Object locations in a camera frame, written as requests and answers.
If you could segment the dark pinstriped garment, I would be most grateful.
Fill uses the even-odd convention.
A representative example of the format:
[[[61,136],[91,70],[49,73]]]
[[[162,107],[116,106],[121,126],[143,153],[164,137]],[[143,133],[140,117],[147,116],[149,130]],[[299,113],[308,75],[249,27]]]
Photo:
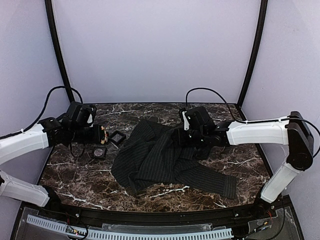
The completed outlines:
[[[237,178],[200,164],[194,147],[179,145],[177,132],[177,128],[141,120],[113,161],[111,173],[117,183],[135,194],[167,183],[235,199]]]

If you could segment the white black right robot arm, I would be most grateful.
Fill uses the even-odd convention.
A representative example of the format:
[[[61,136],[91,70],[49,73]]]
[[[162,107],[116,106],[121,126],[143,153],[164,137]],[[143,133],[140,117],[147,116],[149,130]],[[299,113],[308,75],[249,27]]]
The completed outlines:
[[[283,163],[260,190],[258,199],[264,203],[273,203],[301,172],[312,166],[316,155],[311,124],[298,111],[275,119],[214,123],[206,108],[197,106],[182,108],[179,116],[182,126],[177,134],[181,146],[201,151],[245,144],[287,147]]]

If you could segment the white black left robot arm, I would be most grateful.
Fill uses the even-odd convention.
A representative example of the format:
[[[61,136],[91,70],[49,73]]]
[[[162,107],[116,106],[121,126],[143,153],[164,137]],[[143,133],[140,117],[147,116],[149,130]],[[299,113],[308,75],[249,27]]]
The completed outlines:
[[[30,129],[0,140],[0,162],[4,164],[35,150],[72,143],[101,144],[108,142],[105,127],[95,124],[97,108],[93,104],[73,101],[61,116],[36,121]],[[34,204],[38,207],[58,203],[59,197],[48,186],[35,185],[4,171],[0,172],[0,194],[3,197]]]

